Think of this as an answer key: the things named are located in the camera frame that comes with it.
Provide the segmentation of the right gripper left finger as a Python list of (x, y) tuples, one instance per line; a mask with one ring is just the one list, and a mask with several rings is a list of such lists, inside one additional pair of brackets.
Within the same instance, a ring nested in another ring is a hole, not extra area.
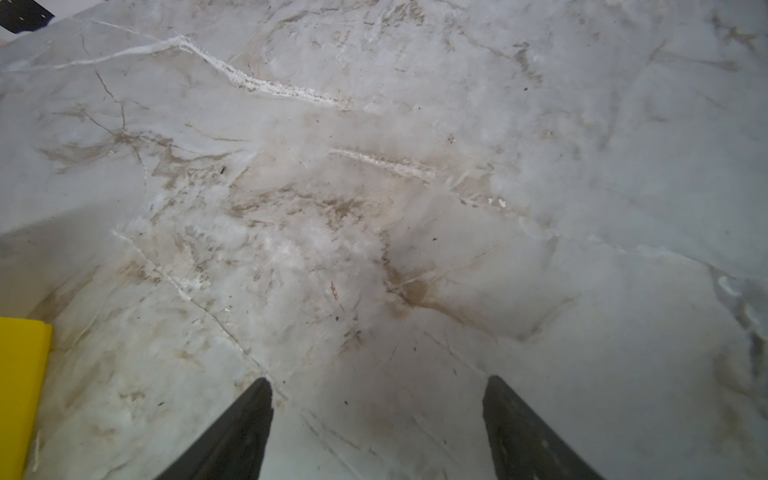
[(257, 480), (274, 417), (269, 381), (253, 382), (158, 480)]

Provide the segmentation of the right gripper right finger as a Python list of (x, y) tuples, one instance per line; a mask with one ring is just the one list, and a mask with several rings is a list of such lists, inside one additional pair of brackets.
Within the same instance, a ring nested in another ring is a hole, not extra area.
[(603, 478), (501, 377), (488, 378), (482, 407), (498, 479)]

